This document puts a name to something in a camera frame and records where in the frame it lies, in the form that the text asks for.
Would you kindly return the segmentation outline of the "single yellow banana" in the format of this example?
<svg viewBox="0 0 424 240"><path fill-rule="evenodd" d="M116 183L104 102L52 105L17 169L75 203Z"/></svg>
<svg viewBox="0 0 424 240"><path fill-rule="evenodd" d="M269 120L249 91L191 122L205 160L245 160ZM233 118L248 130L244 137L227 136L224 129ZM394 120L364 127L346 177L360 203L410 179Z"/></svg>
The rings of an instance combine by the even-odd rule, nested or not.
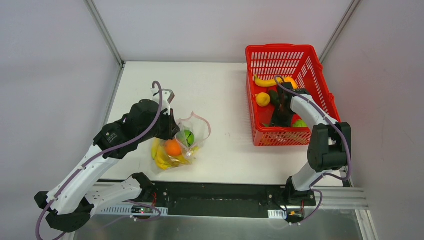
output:
<svg viewBox="0 0 424 240"><path fill-rule="evenodd" d="M263 79L259 78L257 75L254 75L253 79L254 79L254 83L258 87L262 87L262 88L274 87L277 84L282 84L284 82L284 78L282 78L282 77L277 77L277 81L276 81L275 79L263 80Z"/></svg>

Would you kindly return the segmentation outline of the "clear zip top bag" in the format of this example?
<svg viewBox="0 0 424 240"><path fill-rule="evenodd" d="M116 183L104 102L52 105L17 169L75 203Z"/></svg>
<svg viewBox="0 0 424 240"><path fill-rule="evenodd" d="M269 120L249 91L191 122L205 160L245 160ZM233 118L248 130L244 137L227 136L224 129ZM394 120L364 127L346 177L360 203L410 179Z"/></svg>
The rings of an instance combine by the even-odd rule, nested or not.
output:
<svg viewBox="0 0 424 240"><path fill-rule="evenodd" d="M155 138L152 141L151 157L161 171L191 165L212 133L209 121L194 112L188 118L178 119L176 123L179 131L173 139Z"/></svg>

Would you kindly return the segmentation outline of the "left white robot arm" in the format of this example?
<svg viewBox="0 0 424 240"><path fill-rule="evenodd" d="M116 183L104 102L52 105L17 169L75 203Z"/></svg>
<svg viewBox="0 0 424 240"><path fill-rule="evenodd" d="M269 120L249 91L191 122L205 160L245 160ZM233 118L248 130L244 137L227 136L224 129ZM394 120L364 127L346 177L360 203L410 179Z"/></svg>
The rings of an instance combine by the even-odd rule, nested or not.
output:
<svg viewBox="0 0 424 240"><path fill-rule="evenodd" d="M144 203L152 198L154 185L142 172L105 190L93 191L92 187L140 143L153 138L170 140L179 132L170 103L143 99L134 104L129 113L101 129L86 156L66 179L56 188L35 195L43 210L41 217L52 229L72 233L115 204L136 199Z"/></svg>

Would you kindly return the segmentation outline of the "orange toy orange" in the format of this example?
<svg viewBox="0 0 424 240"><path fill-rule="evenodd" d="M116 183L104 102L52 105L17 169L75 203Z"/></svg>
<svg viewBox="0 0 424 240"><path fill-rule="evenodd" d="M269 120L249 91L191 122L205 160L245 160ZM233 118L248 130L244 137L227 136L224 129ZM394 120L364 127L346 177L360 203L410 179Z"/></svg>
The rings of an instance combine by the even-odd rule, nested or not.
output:
<svg viewBox="0 0 424 240"><path fill-rule="evenodd" d="M167 140L164 144L164 149L166 154L171 157L177 157L182 154L182 149L176 139Z"/></svg>

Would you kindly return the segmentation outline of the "red plastic basket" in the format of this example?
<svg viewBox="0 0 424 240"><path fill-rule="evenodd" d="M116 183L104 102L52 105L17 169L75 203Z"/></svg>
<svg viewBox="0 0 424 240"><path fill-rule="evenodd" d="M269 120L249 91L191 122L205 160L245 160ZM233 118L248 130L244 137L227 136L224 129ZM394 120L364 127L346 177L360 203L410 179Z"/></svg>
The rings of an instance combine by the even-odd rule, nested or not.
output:
<svg viewBox="0 0 424 240"><path fill-rule="evenodd" d="M307 146L311 138L307 127L269 126L275 107L272 104L259 106L256 95L268 93L270 88L256 85L255 76L262 80L273 80L276 75L293 78L299 88L311 94L318 106L332 118L340 120L335 97L328 89L323 66L313 46L283 43L249 45L245 56L247 99L255 146Z"/></svg>

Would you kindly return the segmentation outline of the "yellow toy lemon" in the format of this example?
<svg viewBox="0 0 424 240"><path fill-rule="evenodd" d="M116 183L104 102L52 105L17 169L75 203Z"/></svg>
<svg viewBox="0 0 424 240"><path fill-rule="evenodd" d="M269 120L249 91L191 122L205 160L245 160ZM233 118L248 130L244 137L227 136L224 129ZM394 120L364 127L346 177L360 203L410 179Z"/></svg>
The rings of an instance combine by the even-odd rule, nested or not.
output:
<svg viewBox="0 0 424 240"><path fill-rule="evenodd" d="M255 101L256 101L256 104L259 107L266 107L266 106L268 106L270 104L271 97L266 92L260 92L260 93L258 93L258 94L255 95Z"/></svg>

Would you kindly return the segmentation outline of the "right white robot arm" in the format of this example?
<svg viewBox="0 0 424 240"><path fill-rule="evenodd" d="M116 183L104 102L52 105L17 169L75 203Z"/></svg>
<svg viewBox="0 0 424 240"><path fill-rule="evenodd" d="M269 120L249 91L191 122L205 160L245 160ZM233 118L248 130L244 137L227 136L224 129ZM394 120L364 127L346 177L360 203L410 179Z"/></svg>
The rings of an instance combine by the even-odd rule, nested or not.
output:
<svg viewBox="0 0 424 240"><path fill-rule="evenodd" d="M288 178L281 194L288 204L296 205L312 193L312 187L323 177L334 177L334 171L351 166L352 131L347 122L339 122L321 109L305 89L283 83L277 92L284 116L298 115L311 131L307 163Z"/></svg>

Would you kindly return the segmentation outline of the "orange toy pepper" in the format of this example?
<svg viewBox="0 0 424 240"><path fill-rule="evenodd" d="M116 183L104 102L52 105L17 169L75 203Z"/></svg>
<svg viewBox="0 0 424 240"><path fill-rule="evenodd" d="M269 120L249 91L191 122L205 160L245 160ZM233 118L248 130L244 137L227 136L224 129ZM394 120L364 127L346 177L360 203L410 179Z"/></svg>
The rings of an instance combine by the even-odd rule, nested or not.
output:
<svg viewBox="0 0 424 240"><path fill-rule="evenodd" d="M298 85L297 85L296 81L292 77L290 77L290 76L285 77L284 78L284 82L285 83L291 83L293 89L297 89L298 88Z"/></svg>

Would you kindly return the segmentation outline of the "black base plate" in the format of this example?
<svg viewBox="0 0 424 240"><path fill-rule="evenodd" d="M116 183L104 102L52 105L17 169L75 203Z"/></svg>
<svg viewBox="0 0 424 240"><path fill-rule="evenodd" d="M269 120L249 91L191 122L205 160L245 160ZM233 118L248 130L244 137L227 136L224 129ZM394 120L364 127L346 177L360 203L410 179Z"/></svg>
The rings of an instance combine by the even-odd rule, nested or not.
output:
<svg viewBox="0 0 424 240"><path fill-rule="evenodd" d="M311 191L296 193L284 185L154 181L134 199L155 201L171 216L268 218L269 210L301 210L316 206Z"/></svg>

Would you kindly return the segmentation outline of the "dark green avocado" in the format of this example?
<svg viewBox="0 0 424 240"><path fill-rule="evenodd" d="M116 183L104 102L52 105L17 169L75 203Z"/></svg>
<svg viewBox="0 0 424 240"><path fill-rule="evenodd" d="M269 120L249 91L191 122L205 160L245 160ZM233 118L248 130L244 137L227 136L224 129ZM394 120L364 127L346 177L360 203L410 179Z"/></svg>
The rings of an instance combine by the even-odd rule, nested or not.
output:
<svg viewBox="0 0 424 240"><path fill-rule="evenodd" d="M268 91L268 95L270 96L270 103L273 106L279 107L281 105L280 97L277 91L270 89Z"/></svg>

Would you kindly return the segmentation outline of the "green toy lime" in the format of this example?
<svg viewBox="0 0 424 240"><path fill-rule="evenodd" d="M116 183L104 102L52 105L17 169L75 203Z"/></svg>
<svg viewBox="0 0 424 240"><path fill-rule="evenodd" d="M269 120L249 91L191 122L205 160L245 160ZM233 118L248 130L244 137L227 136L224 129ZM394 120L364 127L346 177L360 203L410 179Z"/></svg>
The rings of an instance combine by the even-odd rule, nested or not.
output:
<svg viewBox="0 0 424 240"><path fill-rule="evenodd" d="M292 124L293 128L307 128L308 125L302 119L298 119L296 122Z"/></svg>

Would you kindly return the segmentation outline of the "toy watermelon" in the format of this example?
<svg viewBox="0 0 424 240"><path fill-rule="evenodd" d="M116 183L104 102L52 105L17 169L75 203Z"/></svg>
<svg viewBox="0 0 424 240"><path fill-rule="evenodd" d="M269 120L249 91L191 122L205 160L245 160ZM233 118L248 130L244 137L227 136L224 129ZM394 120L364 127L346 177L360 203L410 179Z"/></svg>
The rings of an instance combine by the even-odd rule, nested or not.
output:
<svg viewBox="0 0 424 240"><path fill-rule="evenodd" d="M183 130L177 138L186 147L191 147L195 143L195 135L187 129Z"/></svg>

